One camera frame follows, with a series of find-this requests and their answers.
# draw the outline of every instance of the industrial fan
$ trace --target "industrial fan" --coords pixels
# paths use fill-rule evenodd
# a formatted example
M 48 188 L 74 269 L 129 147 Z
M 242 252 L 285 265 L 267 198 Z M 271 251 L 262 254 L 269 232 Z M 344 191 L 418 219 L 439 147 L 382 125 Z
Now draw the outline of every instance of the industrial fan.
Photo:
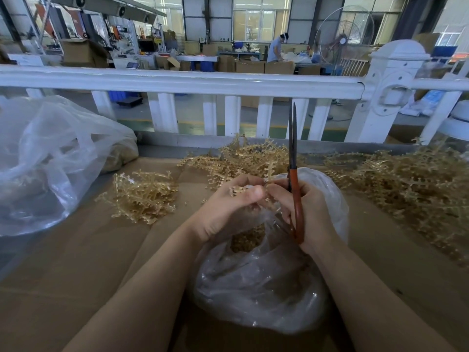
M 337 25 L 333 37 L 330 36 L 331 25 Z M 350 5 L 332 12 L 322 22 L 314 39 L 314 44 L 319 45 L 318 51 L 321 61 L 325 63 L 326 73 L 342 75 L 343 69 L 351 61 L 360 59 L 369 51 L 367 46 L 372 44 L 373 35 L 373 18 L 365 8 Z

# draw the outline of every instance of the scissors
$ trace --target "scissors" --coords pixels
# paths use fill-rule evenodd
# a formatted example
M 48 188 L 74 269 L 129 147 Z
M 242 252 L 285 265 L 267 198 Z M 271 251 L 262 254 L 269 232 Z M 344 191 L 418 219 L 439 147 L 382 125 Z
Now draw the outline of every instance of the scissors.
M 300 183 L 298 182 L 298 173 L 296 166 L 296 105 L 292 100 L 290 106 L 290 113 L 288 118 L 288 152 L 290 157 L 290 164 L 288 166 L 288 190 L 293 194 L 293 203 L 295 206 L 295 223 L 296 229 L 293 226 L 293 220 L 290 223 L 290 233 L 295 239 L 296 243 L 301 244 L 304 241 L 304 216 L 303 205 L 301 203 L 301 190 Z

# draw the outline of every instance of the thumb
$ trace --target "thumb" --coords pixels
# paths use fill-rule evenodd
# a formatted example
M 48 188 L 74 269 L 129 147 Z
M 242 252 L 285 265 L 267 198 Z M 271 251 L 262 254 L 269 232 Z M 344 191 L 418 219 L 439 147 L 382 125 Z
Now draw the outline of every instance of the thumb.
M 265 196 L 266 193 L 264 188 L 260 185 L 256 185 L 236 195 L 234 198 L 232 198 L 232 203 L 236 209 L 239 209 L 241 207 L 254 204 Z
M 283 206 L 289 209 L 290 212 L 295 212 L 293 195 L 288 190 L 277 184 L 268 184 L 267 192 L 272 195 L 275 200 L 279 201 Z

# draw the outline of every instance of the worker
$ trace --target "worker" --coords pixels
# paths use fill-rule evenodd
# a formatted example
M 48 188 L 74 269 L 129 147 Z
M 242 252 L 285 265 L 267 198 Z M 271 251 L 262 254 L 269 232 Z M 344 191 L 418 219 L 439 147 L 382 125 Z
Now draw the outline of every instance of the worker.
M 282 50 L 282 43 L 286 43 L 288 40 L 288 33 L 282 33 L 276 39 L 270 43 L 269 46 L 269 55 L 267 56 L 267 62 L 271 61 L 282 61 L 282 56 L 280 52 Z
M 252 187 L 231 197 L 232 186 L 248 184 Z M 268 193 L 281 203 L 284 220 L 295 225 L 287 179 L 264 185 L 262 178 L 249 175 L 224 183 L 88 321 L 64 352 L 167 351 L 196 256 L 235 211 L 265 200 Z M 305 218 L 305 241 L 300 247 L 320 269 L 356 351 L 455 352 L 339 238 L 323 193 L 306 183 L 300 185 Z

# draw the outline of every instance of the white plastic bag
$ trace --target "white plastic bag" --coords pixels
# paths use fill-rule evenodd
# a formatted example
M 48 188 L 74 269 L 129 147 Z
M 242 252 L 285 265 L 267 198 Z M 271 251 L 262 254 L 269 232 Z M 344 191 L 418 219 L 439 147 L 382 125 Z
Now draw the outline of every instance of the white plastic bag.
M 0 236 L 66 218 L 105 163 L 138 156 L 136 140 L 130 128 L 60 96 L 8 100 L 0 112 Z
M 332 223 L 347 241 L 349 207 L 341 191 L 313 169 L 299 168 L 298 177 L 324 192 Z M 231 236 L 262 222 L 266 236 L 261 245 L 249 253 L 233 253 Z M 198 257 L 189 287 L 196 304 L 218 319 L 239 325 L 285 334 L 314 328 L 328 305 L 327 287 L 311 257 L 282 226 L 265 209 L 255 219 L 227 225 L 217 242 L 208 243 Z

